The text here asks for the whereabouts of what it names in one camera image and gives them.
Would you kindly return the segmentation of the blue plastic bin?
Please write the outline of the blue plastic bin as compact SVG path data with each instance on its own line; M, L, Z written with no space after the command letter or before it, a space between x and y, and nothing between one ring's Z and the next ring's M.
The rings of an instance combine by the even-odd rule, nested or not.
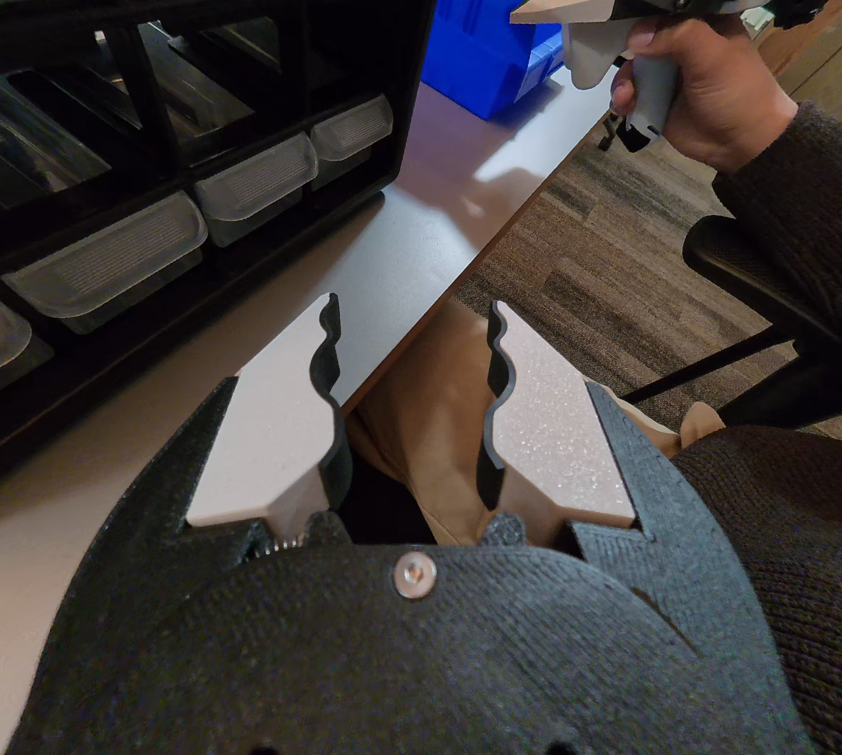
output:
M559 24L511 24L525 0L438 0L422 82L488 120L563 65Z

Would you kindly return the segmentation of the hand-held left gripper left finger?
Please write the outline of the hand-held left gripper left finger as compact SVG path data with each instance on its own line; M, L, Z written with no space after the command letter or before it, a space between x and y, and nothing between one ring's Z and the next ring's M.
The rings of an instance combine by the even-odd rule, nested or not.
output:
M332 388L339 298L318 297L238 372L186 512L206 528L247 520L305 539L311 516L341 507L353 463Z

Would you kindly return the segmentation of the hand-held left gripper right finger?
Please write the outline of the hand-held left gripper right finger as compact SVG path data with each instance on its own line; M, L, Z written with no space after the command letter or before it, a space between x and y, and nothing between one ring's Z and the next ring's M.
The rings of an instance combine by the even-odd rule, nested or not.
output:
M485 508L517 515L527 536L573 521L629 529L636 513L584 376L506 303L492 302L488 323Z

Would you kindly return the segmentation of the person's right forearm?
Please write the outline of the person's right forearm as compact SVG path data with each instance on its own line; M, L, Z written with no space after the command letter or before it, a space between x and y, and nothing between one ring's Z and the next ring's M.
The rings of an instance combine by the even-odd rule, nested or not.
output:
M813 103L734 173L718 173L718 199L763 255L827 324L841 322L841 123Z

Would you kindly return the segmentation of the person's right hand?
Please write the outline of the person's right hand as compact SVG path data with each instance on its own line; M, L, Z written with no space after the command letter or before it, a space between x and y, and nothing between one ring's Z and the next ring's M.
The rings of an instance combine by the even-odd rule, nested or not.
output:
M632 28L626 47L633 59L614 77L611 111L623 117L635 109L633 66L644 56L670 59L679 68L679 92L664 138L718 172L735 173L749 164L796 116L797 104L764 64L737 14L648 18Z

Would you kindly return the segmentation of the black office chair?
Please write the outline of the black office chair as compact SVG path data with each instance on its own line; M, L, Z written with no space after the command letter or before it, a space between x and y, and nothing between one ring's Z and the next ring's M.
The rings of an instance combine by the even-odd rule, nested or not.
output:
M841 414L841 339L801 291L765 261L736 220L706 216L689 231L686 265L751 308L770 325L682 370L626 393L636 405L763 350L792 342L796 357L718 411L727 426L798 429Z

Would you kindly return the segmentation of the person's beige pants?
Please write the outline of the person's beige pants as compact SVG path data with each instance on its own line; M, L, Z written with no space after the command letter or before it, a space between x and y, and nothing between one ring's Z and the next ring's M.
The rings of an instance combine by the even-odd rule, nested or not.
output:
M449 299L346 422L353 448L410 491L442 545L476 544L494 514L477 488L488 325Z

